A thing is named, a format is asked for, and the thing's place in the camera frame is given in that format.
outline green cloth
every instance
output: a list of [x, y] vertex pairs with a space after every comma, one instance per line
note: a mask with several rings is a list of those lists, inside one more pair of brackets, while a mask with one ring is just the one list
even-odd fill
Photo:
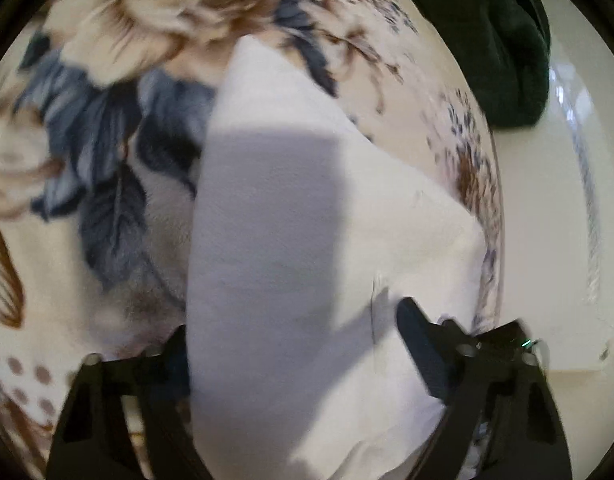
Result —
[[549, 94], [540, 0], [414, 0], [452, 51], [491, 126], [535, 124]]

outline floral blanket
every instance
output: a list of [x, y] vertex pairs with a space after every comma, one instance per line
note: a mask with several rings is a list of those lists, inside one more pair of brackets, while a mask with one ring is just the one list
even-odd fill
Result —
[[480, 220], [472, 328], [496, 323], [490, 131], [410, 0], [50, 0], [0, 64], [0, 430], [36, 478], [82, 358], [136, 355], [185, 322], [205, 129], [247, 34]]

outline fabric fold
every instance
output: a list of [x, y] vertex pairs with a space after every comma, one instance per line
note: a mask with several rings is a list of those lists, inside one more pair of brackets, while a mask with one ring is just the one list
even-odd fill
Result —
[[395, 304], [469, 326], [482, 228], [252, 37], [216, 99], [187, 292], [197, 450], [216, 480], [377, 480], [443, 411]]

